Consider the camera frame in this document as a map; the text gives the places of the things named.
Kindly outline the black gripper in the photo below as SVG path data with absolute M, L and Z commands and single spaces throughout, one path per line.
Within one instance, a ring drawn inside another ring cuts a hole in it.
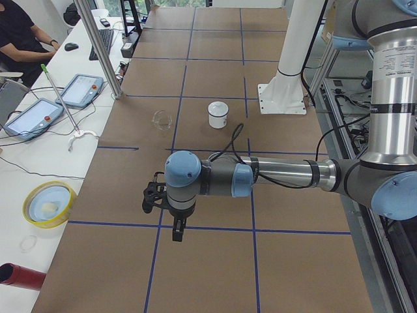
M 186 219 L 190 216 L 189 209 L 170 209 L 170 214 L 174 218 L 172 239 L 176 242 L 181 242 L 186 227 Z

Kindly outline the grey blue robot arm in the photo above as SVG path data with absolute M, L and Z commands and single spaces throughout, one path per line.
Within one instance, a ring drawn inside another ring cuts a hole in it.
M 373 48 L 367 151 L 358 160 L 290 161 L 189 151 L 165 163 L 163 205 L 181 241 L 199 195 L 246 197 L 258 181 L 337 192 L 392 220 L 416 216 L 416 2 L 339 1 L 335 33 Z

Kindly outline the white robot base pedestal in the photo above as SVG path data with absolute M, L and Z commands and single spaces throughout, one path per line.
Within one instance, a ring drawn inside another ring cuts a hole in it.
M 325 0 L 294 1 L 276 75 L 258 85 L 262 114 L 306 114 L 302 71 L 327 5 Z

